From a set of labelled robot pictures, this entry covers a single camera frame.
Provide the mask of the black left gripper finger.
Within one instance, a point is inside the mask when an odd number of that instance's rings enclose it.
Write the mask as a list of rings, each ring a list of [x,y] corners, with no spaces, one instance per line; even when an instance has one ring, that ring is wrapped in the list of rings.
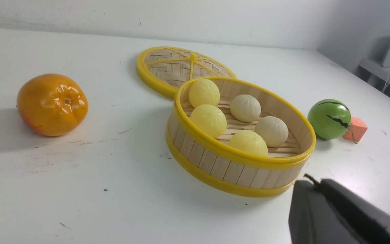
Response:
[[[293,244],[390,244],[390,215],[333,179],[305,174],[291,198]]]

